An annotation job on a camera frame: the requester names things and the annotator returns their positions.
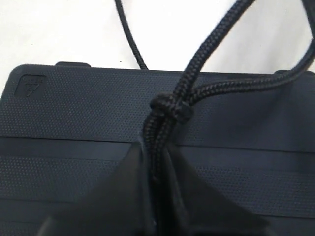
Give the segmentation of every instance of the white surface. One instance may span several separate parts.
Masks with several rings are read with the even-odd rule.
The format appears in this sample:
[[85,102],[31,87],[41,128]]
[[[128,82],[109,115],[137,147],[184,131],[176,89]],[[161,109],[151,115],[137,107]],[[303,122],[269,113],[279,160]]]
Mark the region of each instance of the white surface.
[[[123,5],[147,66],[182,71],[234,2],[123,0]],[[310,39],[301,0],[257,0],[203,71],[289,69]],[[0,0],[0,92],[14,67],[58,61],[138,68],[114,0]]]

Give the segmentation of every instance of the embossed logo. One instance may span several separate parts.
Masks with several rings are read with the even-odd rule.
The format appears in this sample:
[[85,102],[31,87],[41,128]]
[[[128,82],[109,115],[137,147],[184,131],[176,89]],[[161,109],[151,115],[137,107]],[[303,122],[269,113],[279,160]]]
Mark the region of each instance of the embossed logo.
[[23,75],[15,91],[15,96],[41,97],[46,87],[46,79],[41,75]]

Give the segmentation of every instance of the textured plastic surface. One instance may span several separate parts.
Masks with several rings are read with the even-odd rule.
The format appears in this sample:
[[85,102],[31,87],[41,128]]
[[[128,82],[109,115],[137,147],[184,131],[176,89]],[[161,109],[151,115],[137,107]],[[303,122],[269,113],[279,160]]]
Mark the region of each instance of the textured plastic surface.
[[[137,139],[151,98],[172,91],[180,75],[14,69],[0,102],[0,235],[34,235],[48,214],[108,176]],[[244,76],[202,73],[198,83]],[[314,78],[204,100],[177,133],[198,174],[279,235],[315,234]]]

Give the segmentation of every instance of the black rope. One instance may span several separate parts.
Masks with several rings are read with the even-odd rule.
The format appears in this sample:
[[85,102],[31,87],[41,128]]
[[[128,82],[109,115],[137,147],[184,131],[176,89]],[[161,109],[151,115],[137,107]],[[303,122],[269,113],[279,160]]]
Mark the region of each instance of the black rope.
[[170,138],[176,123],[185,123],[193,115],[192,107],[200,100],[220,94],[265,91],[286,85],[296,80],[309,68],[315,58],[315,41],[312,40],[300,62],[290,71],[259,78],[224,80],[193,88],[201,68],[212,52],[219,46],[233,25],[255,0],[238,0],[219,22],[213,32],[199,47],[182,74],[173,93],[155,97],[152,111],[143,125],[143,137],[150,155],[153,180],[159,181],[161,153]]
[[127,38],[128,44],[132,50],[132,53],[133,53],[134,57],[136,58],[140,69],[147,70],[148,68],[147,68],[146,64],[144,63],[142,56],[138,50],[138,47],[137,47],[136,43],[134,42],[132,34],[130,32],[130,28],[128,26],[128,22],[126,19],[126,15],[125,15],[121,0],[115,0],[115,4],[116,4],[116,8],[117,8],[117,12],[118,12],[120,21],[123,25],[125,36]]

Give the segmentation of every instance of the black braided cord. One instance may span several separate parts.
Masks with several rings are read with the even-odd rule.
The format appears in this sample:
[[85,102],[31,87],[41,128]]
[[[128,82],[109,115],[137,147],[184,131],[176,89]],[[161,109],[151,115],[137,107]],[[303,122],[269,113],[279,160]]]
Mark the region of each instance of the black braided cord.
[[[223,80],[193,88],[204,63],[254,1],[237,0],[212,33],[201,44],[183,72],[173,93],[159,94],[151,101],[152,111],[144,122],[143,138],[150,157],[154,182],[159,183],[161,153],[175,125],[178,122],[184,124],[191,119],[193,115],[192,107],[197,102],[214,95],[275,89],[296,80],[312,64],[315,58],[315,40],[312,40],[300,62],[285,73],[259,78]],[[315,5],[313,1],[307,4],[305,4],[307,0],[303,1],[304,6],[312,4],[314,7]],[[309,21],[313,29],[314,25],[311,20]]]
[[144,63],[142,56],[138,50],[138,47],[137,47],[137,45],[134,42],[134,39],[132,37],[132,34],[131,34],[130,28],[128,26],[128,22],[126,19],[125,11],[124,11],[121,0],[115,0],[115,4],[116,4],[116,8],[117,8],[117,12],[118,12],[120,21],[121,21],[123,29],[124,29],[125,36],[127,38],[128,44],[132,50],[132,53],[133,53],[135,59],[137,60],[137,63],[139,65],[140,69],[147,70],[148,68],[147,68],[146,64]]

